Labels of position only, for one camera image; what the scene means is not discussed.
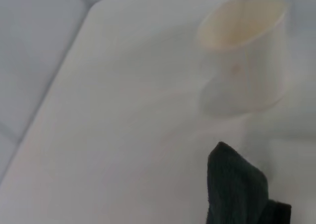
cup rim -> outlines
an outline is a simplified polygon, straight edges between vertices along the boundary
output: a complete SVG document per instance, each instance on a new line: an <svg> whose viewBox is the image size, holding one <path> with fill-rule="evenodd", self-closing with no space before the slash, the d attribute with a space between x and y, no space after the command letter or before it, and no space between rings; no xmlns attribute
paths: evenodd
<svg viewBox="0 0 316 224"><path fill-rule="evenodd" d="M206 24L206 22L208 22L208 20L210 19L211 16L213 16L213 14L215 12L217 12L218 10L220 10L223 6L225 6L226 4L232 2L232 1L235 1L235 0L226 0L220 4L218 4L217 7L215 7L215 9L213 9L209 14L207 14L207 16L201 21L201 23L199 24L198 28L197 28L197 39L198 41L200 42L200 38L199 38L199 33L202 29L202 27ZM286 0L280 0L283 2L284 4L284 11L281 13L281 15L278 17L278 19L269 27L267 27L265 30L261 31L260 33L254 35L253 37L247 39L247 40L244 40L238 44L235 44L235 45L230 45L230 46L227 46L227 47L203 47L204 49L207 49L207 50L211 50L211 51L214 51L214 52L228 52L228 51L234 51L236 49L239 49L239 48L242 48L242 47L246 47L247 45L251 44L252 42L254 42L255 40L257 40L258 38L268 34L270 31L272 31L272 29L274 29L278 24L280 24L287 12L288 12L288 2Z"/></svg>

black fabric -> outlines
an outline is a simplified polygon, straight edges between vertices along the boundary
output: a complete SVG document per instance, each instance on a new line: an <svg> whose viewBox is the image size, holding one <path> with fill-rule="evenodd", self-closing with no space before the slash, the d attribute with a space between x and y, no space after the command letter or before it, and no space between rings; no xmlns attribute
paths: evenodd
<svg viewBox="0 0 316 224"><path fill-rule="evenodd" d="M269 200L265 175L227 144L208 157L207 224L289 224L291 206Z"/></svg>

tabletop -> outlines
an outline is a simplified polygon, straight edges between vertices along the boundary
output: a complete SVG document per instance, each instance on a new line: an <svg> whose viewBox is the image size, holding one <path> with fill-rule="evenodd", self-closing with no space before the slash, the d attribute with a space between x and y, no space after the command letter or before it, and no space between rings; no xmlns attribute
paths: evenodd
<svg viewBox="0 0 316 224"><path fill-rule="evenodd" d="M91 9L1 184L2 224L204 223L206 161L219 140L266 172L271 197L293 205L293 223L312 223L314 38L290 37L293 83L276 106L206 115L212 84L193 42L221 1Z"/></svg>

white cup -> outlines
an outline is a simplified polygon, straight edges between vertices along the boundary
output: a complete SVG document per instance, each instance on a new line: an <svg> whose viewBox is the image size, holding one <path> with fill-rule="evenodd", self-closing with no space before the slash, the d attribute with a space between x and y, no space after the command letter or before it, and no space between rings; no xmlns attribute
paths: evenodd
<svg viewBox="0 0 316 224"><path fill-rule="evenodd" d="M208 15L197 39L239 106L259 110L285 93L288 53L284 0L229 0Z"/></svg>

white surface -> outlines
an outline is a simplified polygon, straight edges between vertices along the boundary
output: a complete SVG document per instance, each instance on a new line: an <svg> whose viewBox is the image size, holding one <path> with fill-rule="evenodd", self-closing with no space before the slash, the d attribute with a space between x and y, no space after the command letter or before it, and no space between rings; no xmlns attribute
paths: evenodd
<svg viewBox="0 0 316 224"><path fill-rule="evenodd" d="M204 223L207 156L220 139L271 171L271 197L293 205L292 223L313 222L315 141L282 131L297 131L289 124L304 113L296 106L304 98L310 120L300 125L313 133L313 84L255 116L215 119L199 110L206 81L193 37L214 4L93 7L0 187L2 224ZM292 53L299 72L313 62L314 41L305 41Z"/></svg>

